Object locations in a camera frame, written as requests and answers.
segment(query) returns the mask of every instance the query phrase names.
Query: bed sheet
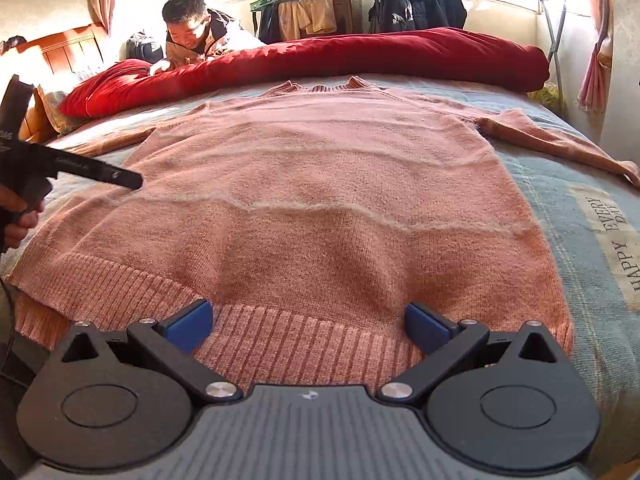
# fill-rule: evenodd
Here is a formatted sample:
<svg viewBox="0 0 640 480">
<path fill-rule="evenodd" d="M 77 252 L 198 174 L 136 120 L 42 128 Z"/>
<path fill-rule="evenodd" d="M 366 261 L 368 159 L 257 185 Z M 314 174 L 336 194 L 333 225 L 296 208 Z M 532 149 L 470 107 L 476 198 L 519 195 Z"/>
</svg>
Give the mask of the bed sheet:
<svg viewBox="0 0 640 480">
<path fill-rule="evenodd" d="M 496 112 L 521 108 L 539 126 L 584 137 L 546 108 L 499 88 L 406 76 L 360 76 L 382 87 L 435 94 Z M 335 86 L 347 79 L 338 76 L 297 82 L 306 86 Z M 55 146 L 66 148 L 79 139 L 152 125 L 178 117 L 209 99 L 255 96 L 275 84 L 218 91 L 164 107 L 132 110 L 89 124 Z M 489 141 L 529 200 L 558 265 L 575 323 L 574 363 L 604 415 L 590 463 L 594 473 L 603 473 L 631 460 L 640 449 L 640 270 L 635 274 L 639 268 L 634 266 L 635 259 L 640 258 L 640 238 L 636 232 L 640 193 L 622 178 L 603 171 L 506 142 Z M 121 164 L 134 149 L 118 150 L 99 158 Z M 71 193 L 90 184 L 85 179 L 61 176 L 49 196 L 46 217 Z M 13 251 L 2 262 L 0 271 L 7 273 L 18 257 L 19 252 Z"/>
</svg>

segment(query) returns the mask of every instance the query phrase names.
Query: blue gripper pad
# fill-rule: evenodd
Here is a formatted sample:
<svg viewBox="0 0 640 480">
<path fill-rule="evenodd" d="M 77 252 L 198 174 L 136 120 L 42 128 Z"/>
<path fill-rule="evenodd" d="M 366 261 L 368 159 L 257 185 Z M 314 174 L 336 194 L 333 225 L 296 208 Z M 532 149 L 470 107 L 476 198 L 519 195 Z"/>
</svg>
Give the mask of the blue gripper pad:
<svg viewBox="0 0 640 480">
<path fill-rule="evenodd" d="M 421 303 L 409 303 L 404 310 L 404 331 L 429 355 L 459 334 L 460 327 Z"/>
<path fill-rule="evenodd" d="M 207 300 L 196 300 L 158 323 L 156 330 L 185 354 L 191 354 L 213 330 L 213 307 Z"/>
</svg>

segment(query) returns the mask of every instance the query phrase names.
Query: red cloth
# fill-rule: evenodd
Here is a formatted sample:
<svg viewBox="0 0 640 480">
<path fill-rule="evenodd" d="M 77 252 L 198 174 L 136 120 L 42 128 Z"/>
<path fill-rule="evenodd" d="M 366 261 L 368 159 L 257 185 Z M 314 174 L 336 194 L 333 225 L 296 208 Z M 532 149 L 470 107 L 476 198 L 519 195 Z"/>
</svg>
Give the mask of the red cloth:
<svg viewBox="0 0 640 480">
<path fill-rule="evenodd" d="M 276 43 L 148 76 L 149 63 L 128 59 L 83 82 L 60 105 L 71 117 L 100 118 L 188 96 L 288 78 L 379 73 L 472 81 L 518 92 L 549 78 L 545 54 L 485 34 L 434 28 Z"/>
</svg>

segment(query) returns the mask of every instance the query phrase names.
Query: clothesline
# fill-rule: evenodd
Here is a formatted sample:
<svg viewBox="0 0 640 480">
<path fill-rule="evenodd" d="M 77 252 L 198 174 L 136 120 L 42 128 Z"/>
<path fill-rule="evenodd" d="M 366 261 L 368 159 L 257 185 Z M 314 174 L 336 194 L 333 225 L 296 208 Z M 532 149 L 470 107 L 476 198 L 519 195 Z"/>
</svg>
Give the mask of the clothesline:
<svg viewBox="0 0 640 480">
<path fill-rule="evenodd" d="M 380 30 L 380 12 L 382 12 L 382 9 L 380 9 L 380 0 L 373 0 L 373 1 L 374 1 L 374 18 L 375 18 L 375 22 L 377 22 L 378 30 Z M 560 73 L 560 61 L 558 59 L 558 50 L 560 47 L 560 41 L 562 39 L 562 32 L 564 30 L 564 20 L 566 17 L 566 0 L 564 0 L 564 5 L 562 6 L 562 13 L 560 15 L 560 23 L 558 26 L 557 35 L 554 33 L 554 27 L 553 27 L 553 24 L 551 23 L 551 17 L 549 16 L 548 10 L 546 8 L 545 0 L 539 0 L 539 1 L 542 1 L 542 9 L 546 17 L 546 24 L 549 29 L 549 37 L 551 38 L 551 48 L 549 50 L 547 59 L 549 62 L 551 62 L 552 59 L 554 60 L 554 64 L 556 66 L 556 77 L 558 79 L 559 97 L 562 102 L 562 99 L 563 99 L 562 78 Z M 369 31 L 373 32 L 374 29 L 375 29 L 375 23 L 372 20 L 369 25 Z"/>
</svg>

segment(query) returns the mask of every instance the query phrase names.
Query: backpack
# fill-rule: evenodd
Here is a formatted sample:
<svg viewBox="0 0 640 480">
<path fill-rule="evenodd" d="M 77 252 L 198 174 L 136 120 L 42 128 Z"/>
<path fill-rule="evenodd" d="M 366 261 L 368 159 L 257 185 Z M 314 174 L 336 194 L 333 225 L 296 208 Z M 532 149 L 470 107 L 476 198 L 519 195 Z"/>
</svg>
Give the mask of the backpack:
<svg viewBox="0 0 640 480">
<path fill-rule="evenodd" d="M 127 59 L 142 59 L 153 64 L 163 57 L 162 46 L 144 32 L 136 32 L 127 40 Z"/>
</svg>

